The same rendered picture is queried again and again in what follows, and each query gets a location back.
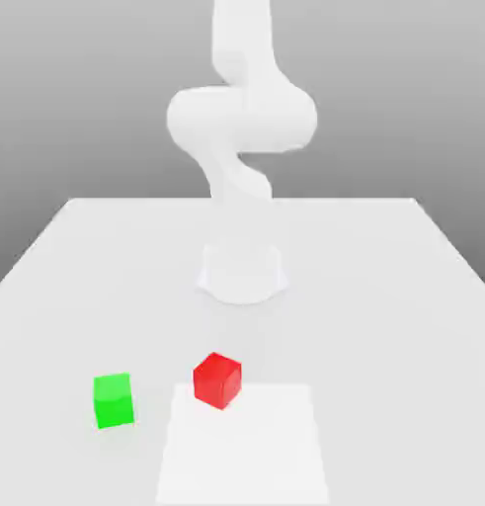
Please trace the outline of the small red cube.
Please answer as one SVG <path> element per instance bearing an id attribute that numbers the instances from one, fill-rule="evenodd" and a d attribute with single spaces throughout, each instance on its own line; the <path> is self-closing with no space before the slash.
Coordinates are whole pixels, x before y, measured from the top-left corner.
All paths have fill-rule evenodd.
<path id="1" fill-rule="evenodd" d="M 242 365 L 218 353 L 210 353 L 193 370 L 196 399 L 224 410 L 241 390 Z"/>

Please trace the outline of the small green cube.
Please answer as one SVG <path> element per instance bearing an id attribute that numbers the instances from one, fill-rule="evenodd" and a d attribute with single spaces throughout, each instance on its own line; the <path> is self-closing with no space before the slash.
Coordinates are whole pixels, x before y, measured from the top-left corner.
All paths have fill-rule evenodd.
<path id="1" fill-rule="evenodd" d="M 129 373 L 94 377 L 94 412 L 99 429 L 134 422 Z"/>

